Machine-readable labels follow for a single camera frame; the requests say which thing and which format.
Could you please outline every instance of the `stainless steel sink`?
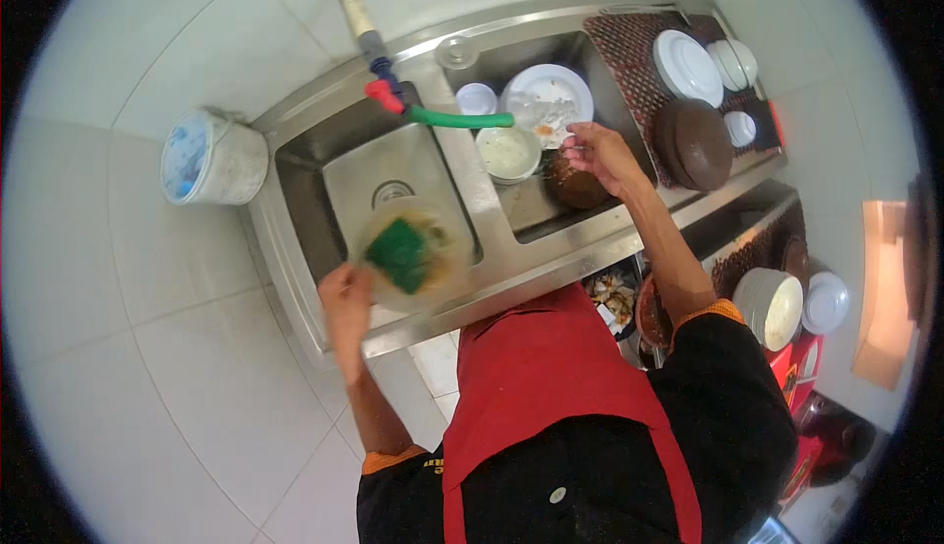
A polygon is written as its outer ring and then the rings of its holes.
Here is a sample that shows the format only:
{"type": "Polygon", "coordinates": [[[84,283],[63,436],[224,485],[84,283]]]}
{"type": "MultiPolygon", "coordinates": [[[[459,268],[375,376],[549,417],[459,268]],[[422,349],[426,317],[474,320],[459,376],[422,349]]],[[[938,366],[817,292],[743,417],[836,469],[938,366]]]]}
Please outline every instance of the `stainless steel sink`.
{"type": "MultiPolygon", "coordinates": [[[[409,102],[419,103],[410,83],[403,89],[409,102]]],[[[409,123],[372,99],[290,140],[277,149],[275,164],[316,282],[351,256],[371,213],[388,199],[423,196],[455,214],[466,213],[432,129],[409,123]]]]}
{"type": "MultiPolygon", "coordinates": [[[[478,61],[464,70],[445,71],[445,77],[454,91],[467,83],[478,81],[501,92],[515,75],[529,66],[560,64],[586,81],[594,98],[594,120],[622,134],[649,180],[655,183],[655,170],[649,161],[639,129],[610,75],[609,67],[586,33],[571,31],[552,34],[491,49],[484,49],[488,45],[486,37],[472,38],[470,44],[479,50],[478,61]]],[[[540,168],[524,183],[496,187],[514,237],[521,243],[530,243],[552,232],[561,231],[620,204],[615,198],[593,210],[574,210],[561,204],[549,194],[545,185],[545,167],[551,154],[551,151],[544,153],[540,168]]]]}
{"type": "MultiPolygon", "coordinates": [[[[458,113],[455,91],[470,81],[501,91],[533,64],[573,69],[593,93],[596,121],[622,134],[683,228],[770,177],[785,156],[773,151],[736,159],[728,183],[711,194],[656,183],[637,126],[583,24],[615,5],[619,12],[663,12],[660,6],[669,3],[687,13],[715,13],[723,24],[709,0],[543,0],[451,20],[388,48],[409,101],[439,112],[458,113]],[[475,65],[463,71],[439,65],[435,47],[450,36],[473,43],[475,65]]],[[[461,214],[475,254],[465,281],[441,304],[416,314],[375,305],[363,346],[368,357],[498,313],[643,248],[629,213],[615,200],[573,211],[546,194],[540,175],[497,187],[473,132],[407,124],[386,113],[364,96],[373,79],[362,60],[351,60],[253,123],[271,151],[268,175],[249,204],[253,227],[289,323],[316,367],[331,365],[317,282],[349,258],[363,223],[390,196],[429,196],[461,214]]]]}

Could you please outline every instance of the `sink drain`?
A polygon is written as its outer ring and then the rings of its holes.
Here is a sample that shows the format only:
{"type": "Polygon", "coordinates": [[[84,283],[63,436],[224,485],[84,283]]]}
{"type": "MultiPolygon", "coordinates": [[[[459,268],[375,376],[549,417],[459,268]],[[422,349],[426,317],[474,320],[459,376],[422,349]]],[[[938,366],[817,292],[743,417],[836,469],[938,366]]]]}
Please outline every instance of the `sink drain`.
{"type": "Polygon", "coordinates": [[[395,197],[415,196],[416,193],[406,181],[389,180],[377,186],[374,190],[374,197],[370,200],[370,207],[376,210],[384,202],[390,201],[395,197]]]}

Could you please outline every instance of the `green hose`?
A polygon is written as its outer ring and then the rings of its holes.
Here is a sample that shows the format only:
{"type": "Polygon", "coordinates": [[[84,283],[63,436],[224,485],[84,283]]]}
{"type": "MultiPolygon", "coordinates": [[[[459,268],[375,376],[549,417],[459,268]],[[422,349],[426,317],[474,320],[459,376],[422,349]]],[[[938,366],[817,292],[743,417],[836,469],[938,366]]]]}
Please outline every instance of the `green hose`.
{"type": "Polygon", "coordinates": [[[420,124],[440,125],[442,127],[512,127],[514,116],[511,113],[492,113],[489,115],[457,115],[455,113],[432,112],[420,106],[410,106],[407,117],[420,124]]]}

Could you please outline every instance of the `green sponge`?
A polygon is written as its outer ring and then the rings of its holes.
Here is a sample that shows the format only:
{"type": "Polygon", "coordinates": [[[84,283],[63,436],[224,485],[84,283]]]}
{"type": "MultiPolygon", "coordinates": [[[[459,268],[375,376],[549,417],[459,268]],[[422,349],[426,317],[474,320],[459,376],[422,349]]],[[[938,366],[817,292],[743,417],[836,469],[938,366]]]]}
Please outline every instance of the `green sponge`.
{"type": "Polygon", "coordinates": [[[415,294],[426,279],[427,244],[423,234],[403,218],[390,223],[367,248],[365,257],[394,285],[415,294]]]}

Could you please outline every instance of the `stacked bowl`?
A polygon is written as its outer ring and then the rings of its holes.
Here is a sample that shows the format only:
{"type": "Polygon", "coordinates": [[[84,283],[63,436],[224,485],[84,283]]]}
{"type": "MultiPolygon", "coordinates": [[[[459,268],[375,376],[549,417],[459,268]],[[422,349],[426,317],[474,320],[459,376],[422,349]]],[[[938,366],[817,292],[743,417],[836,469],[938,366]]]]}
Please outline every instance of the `stacked bowl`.
{"type": "Polygon", "coordinates": [[[784,349],[803,313],[799,280],[778,269],[754,267],[737,284],[732,302],[765,348],[784,349]]]}

